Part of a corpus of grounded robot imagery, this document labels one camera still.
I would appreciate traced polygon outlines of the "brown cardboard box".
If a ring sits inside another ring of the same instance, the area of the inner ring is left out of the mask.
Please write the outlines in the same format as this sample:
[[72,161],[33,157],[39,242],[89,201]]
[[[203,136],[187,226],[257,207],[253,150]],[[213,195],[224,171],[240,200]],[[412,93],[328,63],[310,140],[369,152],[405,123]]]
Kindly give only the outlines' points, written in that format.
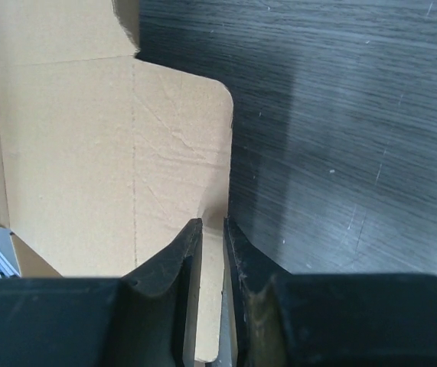
[[204,223],[195,357],[219,350],[233,100],[135,58],[140,1],[0,1],[0,227],[29,274],[121,276]]

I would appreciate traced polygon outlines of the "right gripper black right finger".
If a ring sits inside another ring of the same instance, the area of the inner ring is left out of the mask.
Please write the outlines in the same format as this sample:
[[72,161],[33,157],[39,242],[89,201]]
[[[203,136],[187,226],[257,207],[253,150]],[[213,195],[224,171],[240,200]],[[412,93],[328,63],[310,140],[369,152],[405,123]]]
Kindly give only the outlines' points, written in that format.
[[223,222],[235,366],[437,366],[437,276],[292,274]]

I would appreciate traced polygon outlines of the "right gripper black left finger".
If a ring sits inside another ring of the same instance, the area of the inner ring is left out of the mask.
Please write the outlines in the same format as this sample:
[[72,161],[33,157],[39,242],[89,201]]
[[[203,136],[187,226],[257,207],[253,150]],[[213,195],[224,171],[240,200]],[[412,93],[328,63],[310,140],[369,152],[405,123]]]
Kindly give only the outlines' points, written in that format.
[[203,223],[121,278],[0,278],[0,366],[192,366]]

